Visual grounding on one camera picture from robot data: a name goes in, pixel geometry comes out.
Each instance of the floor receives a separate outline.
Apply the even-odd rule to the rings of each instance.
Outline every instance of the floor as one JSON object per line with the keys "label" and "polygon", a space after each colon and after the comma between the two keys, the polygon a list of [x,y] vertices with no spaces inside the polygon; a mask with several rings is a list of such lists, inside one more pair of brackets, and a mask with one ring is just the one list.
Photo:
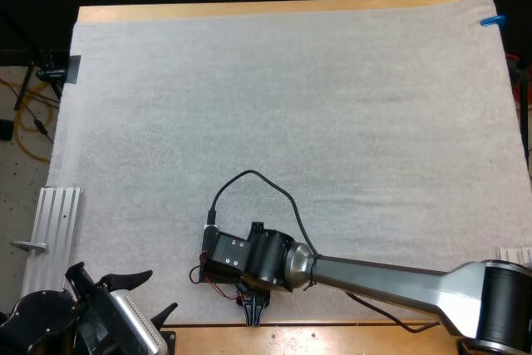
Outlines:
{"label": "floor", "polygon": [[[13,85],[19,91],[26,72],[25,67],[0,67],[0,78]],[[36,88],[40,81],[33,77],[30,87]],[[50,87],[41,94],[53,99],[56,97]],[[13,121],[16,97],[6,86],[0,84],[0,119]],[[53,139],[57,120],[57,109],[31,101],[29,109],[46,124],[48,135]],[[32,116],[25,111],[22,123],[33,125]],[[38,132],[20,130],[21,142],[32,153],[44,158],[52,155],[52,144]],[[11,312],[20,297],[22,277],[26,266],[27,253],[10,245],[13,240],[29,240],[32,236],[33,220],[39,196],[39,189],[46,184],[48,164],[34,160],[24,154],[16,141],[0,141],[0,312]]]}

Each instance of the blue clip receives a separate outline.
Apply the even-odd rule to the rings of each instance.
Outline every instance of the blue clip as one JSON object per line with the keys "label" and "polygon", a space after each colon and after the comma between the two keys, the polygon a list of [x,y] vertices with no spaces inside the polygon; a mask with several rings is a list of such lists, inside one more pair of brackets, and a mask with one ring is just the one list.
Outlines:
{"label": "blue clip", "polygon": [[504,30],[505,24],[506,24],[506,17],[503,15],[493,16],[493,17],[485,18],[482,21],[480,21],[480,25],[482,27],[487,27],[488,25],[493,25],[493,24],[497,24],[501,31]]}

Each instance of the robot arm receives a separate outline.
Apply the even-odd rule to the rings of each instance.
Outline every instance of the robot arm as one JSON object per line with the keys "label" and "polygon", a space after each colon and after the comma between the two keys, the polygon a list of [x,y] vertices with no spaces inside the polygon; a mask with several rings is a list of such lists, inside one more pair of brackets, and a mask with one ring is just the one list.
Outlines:
{"label": "robot arm", "polygon": [[324,284],[436,315],[471,351],[530,353],[532,271],[483,261],[450,272],[313,254],[306,244],[254,222],[247,239],[204,229],[203,274],[252,292]]}

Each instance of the wooden board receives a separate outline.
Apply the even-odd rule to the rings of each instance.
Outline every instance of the wooden board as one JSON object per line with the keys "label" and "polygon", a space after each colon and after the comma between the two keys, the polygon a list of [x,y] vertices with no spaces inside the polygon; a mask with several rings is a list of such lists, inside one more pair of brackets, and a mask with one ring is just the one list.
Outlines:
{"label": "wooden board", "polygon": [[320,12],[430,6],[461,0],[302,0],[291,2],[234,2],[141,4],[80,7],[78,22],[145,21],[178,17],[214,17],[272,12]]}
{"label": "wooden board", "polygon": [[178,355],[456,355],[440,326],[411,334],[398,326],[172,328]]}

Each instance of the white foam sheet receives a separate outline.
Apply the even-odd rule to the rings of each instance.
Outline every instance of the white foam sheet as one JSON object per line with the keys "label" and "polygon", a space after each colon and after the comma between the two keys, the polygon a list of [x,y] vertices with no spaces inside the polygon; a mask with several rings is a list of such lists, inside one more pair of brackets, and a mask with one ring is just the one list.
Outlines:
{"label": "white foam sheet", "polygon": [[[133,292],[169,323],[242,323],[189,282],[218,188],[254,168],[290,191],[324,254],[452,269],[530,242],[530,183],[491,0],[355,12],[77,23],[49,185],[86,191],[72,262],[153,269]],[[217,223],[303,240],[247,177]],[[224,287],[232,293],[231,287]],[[325,287],[274,293],[263,321],[380,318]]]}

